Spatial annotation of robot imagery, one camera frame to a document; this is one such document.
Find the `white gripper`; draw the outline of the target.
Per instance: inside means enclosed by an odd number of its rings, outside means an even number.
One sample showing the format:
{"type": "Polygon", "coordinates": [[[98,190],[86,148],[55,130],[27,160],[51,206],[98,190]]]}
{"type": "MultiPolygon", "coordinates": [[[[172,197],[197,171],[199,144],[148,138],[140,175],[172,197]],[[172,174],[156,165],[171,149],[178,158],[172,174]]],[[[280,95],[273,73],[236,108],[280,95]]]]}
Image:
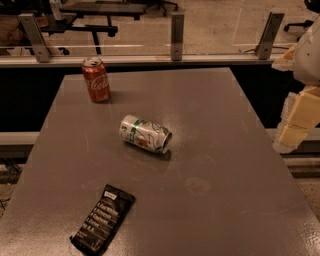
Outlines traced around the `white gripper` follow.
{"type": "Polygon", "coordinates": [[[299,93],[290,92],[284,101],[273,148],[280,154],[296,150],[320,123],[320,17],[307,29],[297,45],[292,45],[272,63],[278,71],[292,71],[305,86],[299,93]]]}

